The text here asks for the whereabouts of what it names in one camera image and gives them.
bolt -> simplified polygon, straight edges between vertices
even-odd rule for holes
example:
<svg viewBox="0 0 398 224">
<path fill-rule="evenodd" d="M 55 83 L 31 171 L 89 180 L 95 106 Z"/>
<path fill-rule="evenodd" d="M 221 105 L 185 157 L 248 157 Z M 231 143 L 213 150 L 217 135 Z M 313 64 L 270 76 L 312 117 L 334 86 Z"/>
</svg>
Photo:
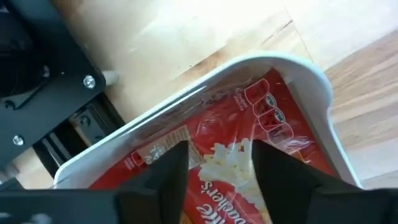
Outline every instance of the bolt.
<svg viewBox="0 0 398 224">
<path fill-rule="evenodd" d="M 14 143 L 14 145 L 16 146 L 22 146 L 25 142 L 24 139 L 22 138 L 22 136 L 20 135 L 16 135 L 13 137 L 12 142 Z"/>
<path fill-rule="evenodd" d="M 95 79 L 91 75 L 86 75 L 86 77 L 83 79 L 83 84 L 85 87 L 92 89 L 95 86 Z"/>
<path fill-rule="evenodd" d="M 10 110 L 15 109 L 15 104 L 10 100 L 5 101 L 4 106 L 6 107 L 6 109 L 10 109 Z"/>
<path fill-rule="evenodd" d="M 90 119 L 87 116 L 82 116 L 80 118 L 80 124 L 84 126 L 89 126 L 90 125 Z"/>
</svg>

popcorn image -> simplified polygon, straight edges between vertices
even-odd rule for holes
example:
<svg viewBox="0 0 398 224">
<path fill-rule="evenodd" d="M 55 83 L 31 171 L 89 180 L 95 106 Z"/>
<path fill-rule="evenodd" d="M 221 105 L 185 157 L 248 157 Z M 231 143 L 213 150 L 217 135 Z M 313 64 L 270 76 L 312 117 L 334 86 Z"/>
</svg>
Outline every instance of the popcorn image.
<svg viewBox="0 0 398 224">
<path fill-rule="evenodd" d="M 262 219 L 266 223 L 272 223 L 254 172 L 248 182 L 242 186 L 235 187 L 235 192 L 241 194 L 249 203 L 254 204 L 255 208 L 259 211 Z"/>
<path fill-rule="evenodd" d="M 202 181 L 219 180 L 235 187 L 248 182 L 253 171 L 251 162 L 251 141 L 244 138 L 225 147 L 216 143 L 214 154 L 205 154 L 199 178 Z"/>
</svg>

red popcorn bag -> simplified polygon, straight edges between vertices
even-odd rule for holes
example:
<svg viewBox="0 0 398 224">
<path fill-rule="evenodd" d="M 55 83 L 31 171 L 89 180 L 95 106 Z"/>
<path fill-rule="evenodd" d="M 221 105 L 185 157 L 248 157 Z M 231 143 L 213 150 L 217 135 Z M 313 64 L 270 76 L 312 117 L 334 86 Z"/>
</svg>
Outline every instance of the red popcorn bag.
<svg viewBox="0 0 398 224">
<path fill-rule="evenodd" d="M 247 87 L 244 90 L 244 95 L 248 102 L 252 105 L 257 103 L 261 98 L 265 97 L 267 92 L 269 91 L 269 84 L 267 80 L 260 79 L 256 83 L 252 84 L 251 86 Z"/>
<path fill-rule="evenodd" d="M 276 100 L 272 94 L 267 93 L 266 96 L 253 105 L 253 113 L 261 116 L 276 107 Z"/>
<path fill-rule="evenodd" d="M 251 143 L 260 139 L 336 175 L 278 71 L 214 100 L 155 141 L 144 143 L 90 188 L 112 189 L 181 140 L 189 141 L 184 223 L 271 223 L 255 178 Z"/>
</svg>

wood grain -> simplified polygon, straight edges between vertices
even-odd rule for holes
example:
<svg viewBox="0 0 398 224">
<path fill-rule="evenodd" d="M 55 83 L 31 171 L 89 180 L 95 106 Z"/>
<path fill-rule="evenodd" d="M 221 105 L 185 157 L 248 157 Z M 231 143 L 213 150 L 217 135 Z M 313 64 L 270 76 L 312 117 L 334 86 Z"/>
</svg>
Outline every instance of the wood grain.
<svg viewBox="0 0 398 224">
<path fill-rule="evenodd" d="M 94 63 L 120 74 L 107 94 L 126 121 L 238 55 L 274 49 L 308 57 L 275 1 L 56 4 Z"/>
<path fill-rule="evenodd" d="M 322 69 L 398 27 L 396 0 L 284 0 L 284 4 Z"/>
<path fill-rule="evenodd" d="M 362 181 L 364 189 L 377 189 L 380 186 L 397 188 L 397 183 L 398 170 Z"/>
<path fill-rule="evenodd" d="M 13 163 L 19 170 L 16 179 L 25 189 L 49 189 L 53 186 L 53 178 L 32 148 L 15 158 Z"/>
<path fill-rule="evenodd" d="M 394 31 L 326 71 L 334 88 L 336 132 L 364 182 L 398 170 L 397 62 Z M 379 183 L 372 187 L 383 187 Z"/>
</svg>

black metal bracket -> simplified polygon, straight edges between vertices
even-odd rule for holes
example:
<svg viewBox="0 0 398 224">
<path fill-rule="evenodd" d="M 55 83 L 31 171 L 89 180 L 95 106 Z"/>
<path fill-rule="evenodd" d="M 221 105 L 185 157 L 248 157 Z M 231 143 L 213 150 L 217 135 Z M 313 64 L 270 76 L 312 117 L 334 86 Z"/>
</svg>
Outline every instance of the black metal bracket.
<svg viewBox="0 0 398 224">
<path fill-rule="evenodd" d="M 44 167 L 54 177 L 64 162 L 88 147 L 83 138 L 89 141 L 89 145 L 95 144 L 123 125 L 123 119 L 106 95 L 101 93 L 85 105 L 77 115 L 62 122 L 35 143 L 33 148 Z M 80 128 L 80 134 L 83 136 L 76 131 L 76 127 Z"/>
<path fill-rule="evenodd" d="M 187 180 L 185 141 L 117 190 L 17 190 L 13 186 L 1 191 L 0 187 L 0 222 L 180 223 Z"/>
<path fill-rule="evenodd" d="M 81 51 L 49 0 L 5 0 L 48 67 L 49 78 L 36 91 L 0 99 L 0 166 L 43 139 L 60 123 L 105 90 L 106 81 Z M 90 76 L 95 85 L 83 81 Z"/>
<path fill-rule="evenodd" d="M 104 93 L 84 106 L 72 118 L 91 144 L 97 143 L 124 125 L 123 119 L 114 109 Z"/>
</svg>

